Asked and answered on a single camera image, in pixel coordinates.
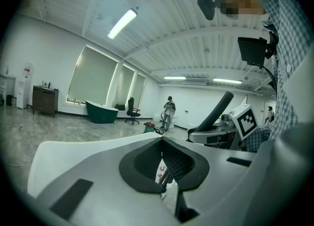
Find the green bathtub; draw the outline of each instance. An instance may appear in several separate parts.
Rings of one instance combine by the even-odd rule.
[[[90,121],[96,124],[113,123],[118,115],[118,109],[103,106],[92,101],[86,100],[87,114]]]

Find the tiled floor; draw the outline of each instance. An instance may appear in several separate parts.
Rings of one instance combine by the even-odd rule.
[[[13,182],[26,191],[30,166],[37,147],[44,141],[103,141],[142,134],[143,122],[132,125],[123,119],[115,124],[93,124],[88,118],[46,114],[32,114],[31,110],[0,107],[0,152]],[[186,140],[187,133],[180,128],[166,134]]]

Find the plaid shirt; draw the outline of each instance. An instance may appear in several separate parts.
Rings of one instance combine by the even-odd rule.
[[[258,127],[246,139],[249,152],[257,152],[263,141],[275,139],[284,130],[297,124],[298,118],[283,85],[305,57],[314,37],[312,25],[296,0],[267,0],[264,8],[279,37],[277,59],[272,58],[274,78],[277,81],[276,114],[272,123]]]

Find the ceiling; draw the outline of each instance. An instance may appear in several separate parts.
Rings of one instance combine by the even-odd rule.
[[[130,9],[137,17],[111,40],[112,27]],[[265,16],[231,19],[216,10],[206,20],[197,0],[26,0],[21,14],[64,28],[112,51],[154,79],[186,76],[184,84],[273,94],[264,70],[241,61],[237,38],[263,37]],[[271,69],[271,61],[265,66]],[[242,80],[238,87],[214,78]]]

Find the black office chair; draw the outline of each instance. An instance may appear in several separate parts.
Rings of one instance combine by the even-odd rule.
[[[135,119],[135,117],[140,117],[141,114],[137,113],[138,111],[140,111],[139,109],[134,109],[134,99],[130,98],[128,101],[128,104],[129,104],[129,109],[128,109],[127,115],[130,116],[130,118],[127,118],[125,123],[130,120],[132,121],[132,125],[134,125],[134,122],[137,122],[139,124],[139,122]]]

